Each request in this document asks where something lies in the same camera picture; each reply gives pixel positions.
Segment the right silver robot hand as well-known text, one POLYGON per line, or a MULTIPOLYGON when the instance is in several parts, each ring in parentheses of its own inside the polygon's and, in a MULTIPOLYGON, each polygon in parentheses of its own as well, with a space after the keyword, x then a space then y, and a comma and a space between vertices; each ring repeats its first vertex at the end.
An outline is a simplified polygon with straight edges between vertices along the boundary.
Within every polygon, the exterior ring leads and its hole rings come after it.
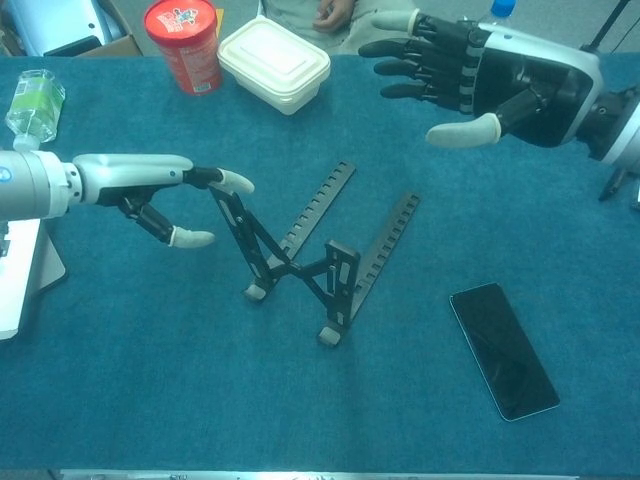
POLYGON ((467 116, 431 127, 426 141, 474 148, 511 134, 541 147, 576 136, 602 93, 596 55, 502 25, 447 21, 419 9, 378 13, 371 20, 399 37, 369 42, 360 56, 376 58, 379 75, 406 76, 385 98, 414 98, 467 116))

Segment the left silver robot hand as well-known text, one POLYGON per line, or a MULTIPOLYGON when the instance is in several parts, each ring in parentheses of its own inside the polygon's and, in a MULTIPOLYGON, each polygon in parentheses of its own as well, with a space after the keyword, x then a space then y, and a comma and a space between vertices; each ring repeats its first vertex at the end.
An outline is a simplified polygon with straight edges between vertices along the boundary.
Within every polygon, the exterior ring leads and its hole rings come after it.
POLYGON ((226 193, 255 189, 241 174, 219 167, 197 167, 175 154, 82 154, 74 157, 72 164, 79 176, 74 191, 80 204, 116 207, 162 243, 182 249, 207 246, 215 235, 172 224, 151 206, 156 192, 182 184, 226 193))

